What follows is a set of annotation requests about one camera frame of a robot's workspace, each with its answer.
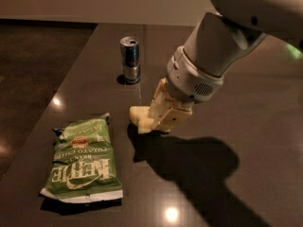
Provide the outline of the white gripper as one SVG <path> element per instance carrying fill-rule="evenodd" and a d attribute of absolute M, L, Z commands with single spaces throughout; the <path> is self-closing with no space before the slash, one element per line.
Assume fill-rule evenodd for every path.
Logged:
<path fill-rule="evenodd" d="M 182 46 L 169 60 L 166 78 L 159 80 L 151 100 L 149 117 L 153 131 L 169 132 L 192 116 L 192 102 L 208 101 L 223 85 L 223 77 L 214 78 L 198 69 Z M 168 100 L 168 91 L 180 101 Z"/>

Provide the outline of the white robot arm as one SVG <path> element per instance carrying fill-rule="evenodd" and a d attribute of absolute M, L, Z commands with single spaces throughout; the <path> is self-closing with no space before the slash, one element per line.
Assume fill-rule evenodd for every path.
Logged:
<path fill-rule="evenodd" d="M 152 131 L 170 131 L 192 115 L 192 106 L 208 101 L 223 85 L 237 59 L 269 34 L 297 49 L 303 45 L 303 0 L 211 0 L 184 45 L 171 57 L 167 75 L 153 96 Z"/>

